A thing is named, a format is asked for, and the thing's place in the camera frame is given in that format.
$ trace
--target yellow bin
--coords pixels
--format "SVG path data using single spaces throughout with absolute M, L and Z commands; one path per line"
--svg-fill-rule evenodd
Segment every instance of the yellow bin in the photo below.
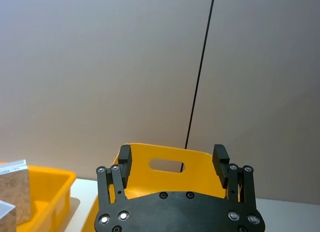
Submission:
M 56 232 L 70 208 L 71 171 L 28 165 L 32 219 L 17 232 Z
M 193 191 L 220 198 L 225 197 L 225 190 L 222 188 L 214 169 L 211 154 L 141 143 L 131 143 L 130 146 L 132 167 L 127 188 L 124 190 L 128 199 L 161 191 Z M 169 172 L 151 169 L 150 161 L 154 159 L 183 162 L 184 170 L 183 172 Z M 115 193 L 112 185 L 109 187 L 109 191 L 110 200 L 113 203 Z M 94 222 L 98 210 L 97 197 L 82 232 L 95 231 Z

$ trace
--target gray wall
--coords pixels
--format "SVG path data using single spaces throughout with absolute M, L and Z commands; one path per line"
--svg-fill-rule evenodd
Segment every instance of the gray wall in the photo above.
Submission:
M 256 194 L 320 204 L 320 0 L 215 0 L 189 148 L 224 144 Z
M 0 0 L 1 159 L 96 177 L 121 144 L 183 147 L 211 0 Z M 189 148 L 256 194 L 320 203 L 320 0 L 215 0 Z
M 0 0 L 1 160 L 96 178 L 184 147 L 211 0 Z

